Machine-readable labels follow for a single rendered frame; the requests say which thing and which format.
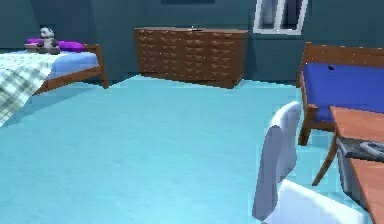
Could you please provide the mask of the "brown chest of drawers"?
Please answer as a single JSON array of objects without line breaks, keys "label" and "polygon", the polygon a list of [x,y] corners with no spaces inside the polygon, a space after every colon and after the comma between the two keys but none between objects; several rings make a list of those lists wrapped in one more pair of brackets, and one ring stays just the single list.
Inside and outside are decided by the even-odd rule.
[{"label": "brown chest of drawers", "polygon": [[143,27],[134,30],[143,76],[234,88],[244,76],[248,32],[238,29]]}]

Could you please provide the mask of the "white chair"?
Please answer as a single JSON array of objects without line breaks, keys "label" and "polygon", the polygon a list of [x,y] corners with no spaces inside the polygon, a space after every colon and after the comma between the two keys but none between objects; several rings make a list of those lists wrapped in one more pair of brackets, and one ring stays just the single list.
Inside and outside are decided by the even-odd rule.
[{"label": "white chair", "polygon": [[287,179],[297,162],[301,105],[292,101],[270,120],[259,162],[252,216],[262,224],[365,224],[364,215]]}]

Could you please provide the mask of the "brown wooden bed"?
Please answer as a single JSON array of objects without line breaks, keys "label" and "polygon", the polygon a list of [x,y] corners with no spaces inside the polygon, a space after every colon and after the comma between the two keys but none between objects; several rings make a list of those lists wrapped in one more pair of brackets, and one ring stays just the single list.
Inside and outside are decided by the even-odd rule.
[{"label": "brown wooden bed", "polygon": [[[10,53],[27,54],[30,52],[16,51]],[[55,61],[51,73],[34,95],[95,76],[101,77],[104,88],[108,87],[100,45],[85,45],[84,51],[80,53],[64,51],[60,54],[62,57]]]}]

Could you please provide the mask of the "white framed window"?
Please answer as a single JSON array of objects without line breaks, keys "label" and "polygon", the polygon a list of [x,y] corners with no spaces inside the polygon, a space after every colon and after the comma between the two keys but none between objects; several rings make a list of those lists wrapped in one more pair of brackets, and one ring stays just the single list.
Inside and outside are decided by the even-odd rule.
[{"label": "white framed window", "polygon": [[299,36],[308,3],[309,0],[256,0],[253,32]]}]

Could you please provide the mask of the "purple pillow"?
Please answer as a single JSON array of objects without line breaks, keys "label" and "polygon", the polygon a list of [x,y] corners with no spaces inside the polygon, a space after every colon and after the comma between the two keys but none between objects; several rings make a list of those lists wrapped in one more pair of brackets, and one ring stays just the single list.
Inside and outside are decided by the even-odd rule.
[{"label": "purple pillow", "polygon": [[[26,43],[27,44],[38,44],[42,42],[42,39],[27,39]],[[83,52],[84,51],[84,45],[80,42],[75,42],[75,41],[58,41],[59,48],[62,51],[68,51],[68,52]]]}]

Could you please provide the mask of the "blue wooden sofa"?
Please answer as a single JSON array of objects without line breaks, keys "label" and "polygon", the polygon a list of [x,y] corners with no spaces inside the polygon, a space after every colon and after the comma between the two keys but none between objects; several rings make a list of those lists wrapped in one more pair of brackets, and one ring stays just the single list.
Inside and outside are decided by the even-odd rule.
[{"label": "blue wooden sofa", "polygon": [[384,48],[308,42],[296,86],[304,108],[298,143],[305,146],[313,129],[334,129],[330,106],[384,113]]}]

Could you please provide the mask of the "grey teddy bear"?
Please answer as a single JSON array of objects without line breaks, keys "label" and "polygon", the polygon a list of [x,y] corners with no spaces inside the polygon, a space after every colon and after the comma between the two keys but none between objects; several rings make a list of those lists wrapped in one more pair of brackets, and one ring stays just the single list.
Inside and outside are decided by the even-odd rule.
[{"label": "grey teddy bear", "polygon": [[59,43],[55,39],[55,33],[48,27],[40,29],[41,41],[36,45],[39,54],[58,55],[60,53]]}]

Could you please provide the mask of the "dark grey box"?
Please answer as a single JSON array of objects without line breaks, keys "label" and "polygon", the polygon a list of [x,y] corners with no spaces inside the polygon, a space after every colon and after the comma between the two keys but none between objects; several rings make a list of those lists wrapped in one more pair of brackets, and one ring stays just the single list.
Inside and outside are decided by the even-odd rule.
[{"label": "dark grey box", "polygon": [[364,204],[357,177],[352,170],[350,159],[384,163],[384,143],[363,141],[353,138],[336,139],[340,180],[343,191],[358,204]]}]

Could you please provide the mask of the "brown wooden table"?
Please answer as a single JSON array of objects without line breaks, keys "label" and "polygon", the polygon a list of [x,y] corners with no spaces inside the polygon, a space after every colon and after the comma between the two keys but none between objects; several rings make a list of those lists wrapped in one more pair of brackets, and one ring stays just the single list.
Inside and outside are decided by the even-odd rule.
[{"label": "brown wooden table", "polygon": [[[312,182],[313,186],[319,184],[334,160],[337,138],[384,143],[383,113],[336,106],[329,109],[334,120],[334,135],[328,154]],[[350,159],[350,164],[373,224],[384,224],[384,163]]]}]

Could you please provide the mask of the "checked white blanket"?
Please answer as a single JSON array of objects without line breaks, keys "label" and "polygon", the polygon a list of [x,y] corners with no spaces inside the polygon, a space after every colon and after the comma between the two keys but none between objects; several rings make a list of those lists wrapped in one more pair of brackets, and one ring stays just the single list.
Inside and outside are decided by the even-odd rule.
[{"label": "checked white blanket", "polygon": [[42,86],[62,54],[0,54],[0,127]]}]

